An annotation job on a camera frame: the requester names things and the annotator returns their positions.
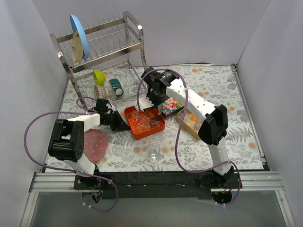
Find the orange lollipop tray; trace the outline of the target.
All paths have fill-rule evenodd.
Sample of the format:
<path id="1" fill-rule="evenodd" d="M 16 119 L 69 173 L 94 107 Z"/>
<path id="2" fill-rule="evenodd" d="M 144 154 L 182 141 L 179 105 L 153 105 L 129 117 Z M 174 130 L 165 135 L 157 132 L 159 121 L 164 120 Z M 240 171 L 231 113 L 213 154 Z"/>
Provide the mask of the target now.
<path id="1" fill-rule="evenodd" d="M 141 140 L 165 129 L 165 120 L 157 109 L 148 108 L 143 112 L 134 106 L 124 110 L 126 120 L 135 140 Z"/>

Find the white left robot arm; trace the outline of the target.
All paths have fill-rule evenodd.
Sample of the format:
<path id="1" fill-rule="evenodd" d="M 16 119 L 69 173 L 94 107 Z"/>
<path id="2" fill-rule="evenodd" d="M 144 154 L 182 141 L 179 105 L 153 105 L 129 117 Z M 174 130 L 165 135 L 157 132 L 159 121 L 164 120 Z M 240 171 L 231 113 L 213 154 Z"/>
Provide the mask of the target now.
<path id="1" fill-rule="evenodd" d="M 97 99 L 94 113 L 86 113 L 71 119 L 56 119 L 48 146 L 48 154 L 84 176 L 90 189 L 100 186 L 101 178 L 95 174 L 97 167 L 84 154 L 84 134 L 100 125 L 107 125 L 114 132 L 128 131 L 120 113 L 106 99 Z"/>

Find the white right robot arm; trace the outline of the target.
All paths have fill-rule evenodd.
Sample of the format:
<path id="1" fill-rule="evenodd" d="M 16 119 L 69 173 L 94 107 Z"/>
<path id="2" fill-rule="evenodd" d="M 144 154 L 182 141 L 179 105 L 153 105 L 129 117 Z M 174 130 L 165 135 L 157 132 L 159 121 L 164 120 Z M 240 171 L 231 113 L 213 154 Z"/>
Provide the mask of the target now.
<path id="1" fill-rule="evenodd" d="M 147 108 L 161 109 L 162 104 L 172 97 L 189 110 L 201 122 L 199 138 L 208 145 L 211 154 L 214 182 L 220 188 L 227 187 L 235 167 L 228 157 L 226 135 L 228 128 L 227 108 L 214 105 L 190 89 L 177 72 L 169 69 L 147 68 L 141 76 L 141 82 L 148 86 L 147 94 L 136 98 L 137 110 Z"/>

